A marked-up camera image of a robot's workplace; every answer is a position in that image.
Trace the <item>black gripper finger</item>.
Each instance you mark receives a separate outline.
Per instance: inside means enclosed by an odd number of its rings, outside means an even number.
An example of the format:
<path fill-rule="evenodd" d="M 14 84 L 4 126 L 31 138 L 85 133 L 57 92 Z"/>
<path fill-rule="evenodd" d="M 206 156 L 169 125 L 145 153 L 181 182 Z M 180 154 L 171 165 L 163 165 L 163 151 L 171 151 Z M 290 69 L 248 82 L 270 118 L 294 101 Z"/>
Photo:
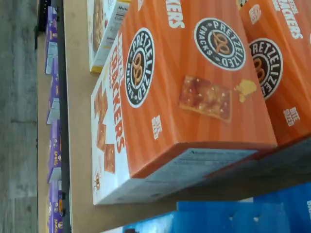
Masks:
<path fill-rule="evenodd" d="M 183 192 L 182 201 L 242 200 L 308 182 L 311 140 L 304 139 L 263 157 L 246 159 L 211 174 Z"/>

